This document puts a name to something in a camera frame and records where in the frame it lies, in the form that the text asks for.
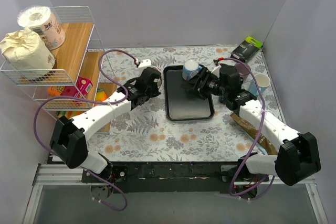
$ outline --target wrapped toilet paper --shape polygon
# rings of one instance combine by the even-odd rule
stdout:
[[[65,33],[48,6],[31,6],[22,10],[17,23],[36,32],[50,50],[60,47],[65,40]]]
[[[0,42],[0,50],[16,69],[32,69],[32,71],[20,72],[30,80],[47,74],[56,62],[55,56],[52,55],[42,39],[28,27],[6,34],[6,37]]]

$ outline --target gray wall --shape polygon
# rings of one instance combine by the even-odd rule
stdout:
[[[285,118],[318,139],[318,191],[336,221],[336,1],[286,0],[265,42],[267,64]]]
[[[50,5],[50,0],[0,0],[0,40],[19,29],[16,17],[32,4]],[[37,105],[0,74],[0,222],[21,223],[29,200],[38,162],[47,156],[33,134]],[[50,141],[54,120],[41,113],[38,130]]]
[[[285,0],[51,0],[88,5],[106,47],[264,41]]]

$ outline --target table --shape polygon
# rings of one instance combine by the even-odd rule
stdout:
[[[139,59],[151,59],[162,72],[166,66],[196,60],[210,69],[213,59],[229,57],[236,46],[121,48]],[[137,70],[131,58],[120,52],[108,54],[116,79],[134,78]],[[267,74],[261,52],[248,62],[253,73]],[[113,72],[105,60],[103,70]],[[248,88],[251,76],[243,84]],[[237,161],[246,154],[252,139],[230,117],[231,111],[213,97],[215,115],[210,120],[172,122],[166,118],[164,86],[161,95],[112,121],[110,134],[95,134],[88,149],[111,161]],[[264,92],[266,109],[281,119],[270,87]]]

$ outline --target black tray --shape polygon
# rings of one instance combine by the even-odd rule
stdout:
[[[163,70],[166,115],[172,121],[210,119],[214,116],[212,97],[202,100],[188,93],[180,85],[183,65],[168,66]]]

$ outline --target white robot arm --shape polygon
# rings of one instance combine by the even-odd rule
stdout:
[[[201,99],[211,94],[223,97],[227,108],[259,128],[263,110],[261,104],[254,95],[242,89],[241,84],[235,67],[220,64],[212,72],[204,67],[183,87]],[[261,133],[275,147],[278,155],[251,154],[246,160],[242,177],[243,173],[274,175],[291,186],[321,169],[317,141],[311,133],[301,134],[269,112],[265,113]]]
[[[107,123],[160,94],[158,82],[161,73],[151,67],[151,61],[140,62],[138,71],[139,77],[124,85],[128,90],[128,97],[124,101],[98,105],[70,120],[63,116],[56,122],[50,147],[69,168],[82,167],[96,174],[109,169],[110,162],[98,152],[89,151],[87,141]],[[119,101],[124,97],[124,90],[119,88],[104,102]]]

